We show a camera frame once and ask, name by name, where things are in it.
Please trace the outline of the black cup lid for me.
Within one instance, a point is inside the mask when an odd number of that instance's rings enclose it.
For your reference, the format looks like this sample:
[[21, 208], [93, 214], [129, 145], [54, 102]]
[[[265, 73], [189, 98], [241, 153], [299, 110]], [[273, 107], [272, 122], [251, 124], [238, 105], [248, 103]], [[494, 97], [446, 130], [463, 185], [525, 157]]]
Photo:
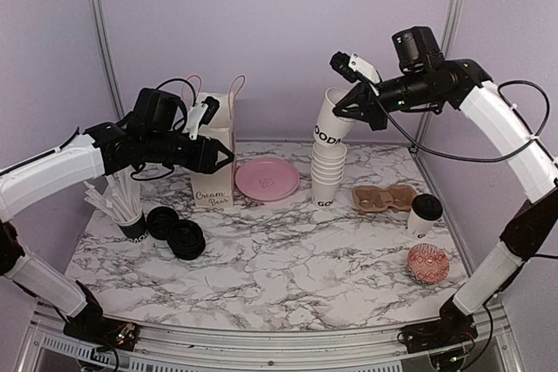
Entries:
[[439, 199], [429, 193], [421, 193], [414, 197], [412, 211], [419, 218], [428, 221], [436, 221], [443, 215], [443, 207]]

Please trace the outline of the white paper coffee cup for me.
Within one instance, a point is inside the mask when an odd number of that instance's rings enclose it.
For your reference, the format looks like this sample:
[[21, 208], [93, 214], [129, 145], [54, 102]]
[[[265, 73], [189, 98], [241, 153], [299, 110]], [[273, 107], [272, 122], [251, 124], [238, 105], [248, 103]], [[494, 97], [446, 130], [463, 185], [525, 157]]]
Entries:
[[406, 234], [415, 240], [422, 239], [431, 230], [435, 222], [436, 221], [428, 221], [419, 218], [419, 216], [412, 211], [411, 206], [411, 211], [409, 212], [406, 223]]

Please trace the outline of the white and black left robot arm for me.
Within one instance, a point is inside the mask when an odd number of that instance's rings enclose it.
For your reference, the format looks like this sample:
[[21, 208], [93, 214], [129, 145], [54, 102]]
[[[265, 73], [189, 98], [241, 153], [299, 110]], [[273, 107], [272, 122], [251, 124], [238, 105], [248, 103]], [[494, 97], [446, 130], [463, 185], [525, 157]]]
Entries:
[[24, 209], [86, 180], [145, 164], [184, 167], [213, 174], [231, 164], [234, 153], [198, 129], [217, 113], [207, 98], [187, 108], [180, 96], [144, 88], [133, 109], [117, 123], [101, 123], [76, 132], [60, 146], [1, 171], [1, 274], [48, 301], [70, 328], [93, 342], [110, 334], [110, 322], [92, 293], [41, 261], [17, 240], [11, 220]]

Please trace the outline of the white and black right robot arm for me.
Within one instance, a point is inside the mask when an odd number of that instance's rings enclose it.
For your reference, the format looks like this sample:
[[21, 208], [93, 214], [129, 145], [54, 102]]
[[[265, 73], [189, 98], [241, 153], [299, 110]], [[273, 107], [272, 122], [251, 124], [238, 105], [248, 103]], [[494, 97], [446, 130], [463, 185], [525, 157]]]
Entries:
[[513, 281], [551, 233], [557, 221], [557, 159], [542, 144], [541, 133], [532, 131], [504, 97], [503, 87], [472, 59], [446, 59], [430, 28], [411, 27], [391, 40], [402, 72], [398, 78], [380, 79], [372, 64], [357, 54], [339, 51], [332, 56], [331, 68], [353, 85], [334, 106], [334, 114], [379, 131], [395, 121], [393, 112], [439, 113], [450, 105], [499, 153], [478, 163], [508, 163], [527, 197], [497, 245], [432, 324], [432, 337], [449, 344], [483, 303]]

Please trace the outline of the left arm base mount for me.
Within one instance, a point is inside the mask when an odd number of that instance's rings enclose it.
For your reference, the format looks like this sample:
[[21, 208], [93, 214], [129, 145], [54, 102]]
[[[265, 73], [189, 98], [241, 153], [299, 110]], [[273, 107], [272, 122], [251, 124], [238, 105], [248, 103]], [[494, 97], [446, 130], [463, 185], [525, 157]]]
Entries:
[[130, 321], [115, 320], [104, 316], [102, 307], [92, 292], [76, 281], [85, 294], [86, 305], [75, 316], [67, 316], [63, 333], [75, 339], [97, 343], [105, 348], [133, 351], [140, 327]]

